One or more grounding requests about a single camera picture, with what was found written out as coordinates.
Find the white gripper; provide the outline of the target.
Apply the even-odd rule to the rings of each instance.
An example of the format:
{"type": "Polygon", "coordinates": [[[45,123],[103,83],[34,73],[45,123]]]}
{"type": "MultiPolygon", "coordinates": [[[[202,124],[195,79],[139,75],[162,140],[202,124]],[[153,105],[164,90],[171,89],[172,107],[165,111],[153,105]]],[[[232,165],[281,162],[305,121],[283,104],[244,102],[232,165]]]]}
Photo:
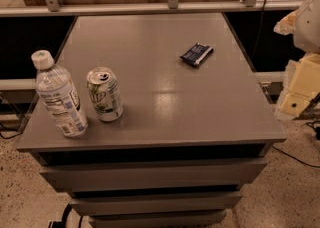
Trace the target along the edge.
{"type": "Polygon", "coordinates": [[[320,0],[304,0],[273,28],[281,35],[293,34],[294,45],[306,53],[286,66],[283,90],[274,111],[281,121],[298,118],[320,94],[320,0]]]}

